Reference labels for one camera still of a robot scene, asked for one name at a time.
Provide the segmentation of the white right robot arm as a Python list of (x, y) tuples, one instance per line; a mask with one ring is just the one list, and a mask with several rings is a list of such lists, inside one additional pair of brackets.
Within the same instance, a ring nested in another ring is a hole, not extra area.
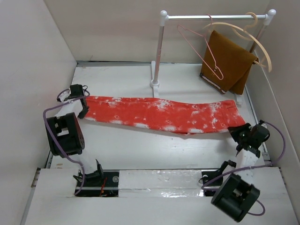
[(230, 135), (237, 143), (236, 167), (232, 172), (225, 168), (217, 172), (217, 180), (222, 185), (214, 194), (211, 203), (236, 222), (240, 222), (260, 195), (260, 190), (253, 185), (253, 172), (261, 156), (259, 147), (268, 140), (270, 132), (260, 124), (249, 123), (239, 127), (229, 127)]

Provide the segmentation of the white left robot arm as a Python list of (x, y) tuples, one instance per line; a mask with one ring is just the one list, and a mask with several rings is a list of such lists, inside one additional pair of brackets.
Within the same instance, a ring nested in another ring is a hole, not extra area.
[(79, 166), (80, 172), (74, 176), (78, 182), (99, 186), (104, 182), (104, 172), (98, 160), (91, 160), (84, 151), (85, 140), (78, 121), (89, 111), (87, 88), (74, 84), (63, 90), (57, 96), (60, 104), (44, 110), (43, 119), (52, 154)]

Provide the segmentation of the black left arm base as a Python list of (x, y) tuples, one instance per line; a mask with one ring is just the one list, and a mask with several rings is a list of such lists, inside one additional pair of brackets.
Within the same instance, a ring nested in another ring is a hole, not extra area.
[(85, 174), (83, 187), (83, 174), (79, 171), (74, 175), (76, 180), (75, 196), (77, 197), (118, 197), (119, 196), (119, 176), (118, 170), (103, 170), (101, 164), (96, 160), (96, 170)]

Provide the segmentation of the orange tie-dye trousers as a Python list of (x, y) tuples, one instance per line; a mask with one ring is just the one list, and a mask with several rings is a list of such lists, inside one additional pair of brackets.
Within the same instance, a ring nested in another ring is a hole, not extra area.
[(233, 100), (190, 104), (153, 97), (87, 98), (85, 119), (177, 134), (222, 133), (245, 124)]

